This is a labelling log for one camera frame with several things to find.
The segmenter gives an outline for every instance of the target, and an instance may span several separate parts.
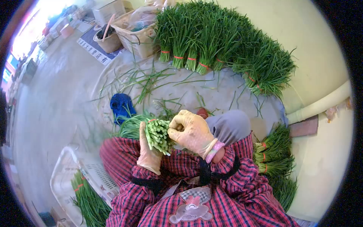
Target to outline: plastic basket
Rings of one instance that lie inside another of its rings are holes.
[[[69,219],[77,227],[85,227],[85,222],[82,223],[81,210],[73,205],[71,199],[76,194],[70,180],[74,178],[73,175],[78,169],[77,164],[73,161],[72,150],[71,147],[63,148],[50,178],[50,189]]]
[[[147,28],[143,28],[137,32],[131,32],[126,29],[129,26],[129,17],[135,10],[132,10],[118,18],[112,23],[111,27],[116,30],[117,36],[121,40],[123,47],[125,47],[131,53],[144,59],[147,58],[159,50],[158,46],[153,45],[152,37],[155,36],[153,26],[151,24]]]
[[[106,52],[106,53],[112,53],[118,48],[121,47],[121,41],[117,37],[116,33],[112,33],[108,37],[105,38],[105,41],[102,42],[102,39],[98,39],[97,33],[93,36],[93,41],[97,42],[98,45]]]
[[[84,177],[97,194],[111,207],[111,200],[119,194],[119,188],[105,172],[99,156],[84,152],[78,145],[63,148],[50,179],[50,188],[59,205],[77,226],[82,223],[82,214],[71,199],[76,196],[71,179],[80,169]]]

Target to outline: pink straw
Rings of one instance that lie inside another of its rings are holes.
[[[104,42],[104,41],[105,41],[106,33],[107,33],[107,31],[109,30],[110,24],[111,24],[111,22],[113,21],[113,19],[115,18],[115,16],[116,16],[116,14],[113,14],[113,15],[112,15],[112,17],[110,18],[109,23],[107,24],[107,27],[106,27],[105,33],[104,33],[104,35],[103,35],[102,42]]]

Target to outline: cartoon bear patch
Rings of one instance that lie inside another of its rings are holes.
[[[189,189],[181,192],[179,196],[185,201],[185,204],[180,205],[176,213],[169,217],[171,223],[188,222],[198,218],[203,220],[212,219],[213,215],[208,212],[209,208],[203,205],[211,199],[211,190],[208,187]]]

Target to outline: white pipe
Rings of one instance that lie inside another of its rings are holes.
[[[350,82],[347,80],[342,86],[328,94],[324,98],[314,102],[307,107],[299,109],[298,111],[288,114],[289,125],[308,119],[309,117],[315,116],[319,113],[326,111],[327,109],[343,102],[351,94]]]

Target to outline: yellow rubber glove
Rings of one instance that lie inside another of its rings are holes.
[[[160,163],[163,153],[150,150],[145,134],[146,123],[140,123],[140,157],[136,161],[138,166],[144,167],[157,175],[160,175]]]
[[[201,116],[187,110],[181,110],[173,118],[169,124],[168,135],[203,159],[218,141],[210,132],[207,122]]]

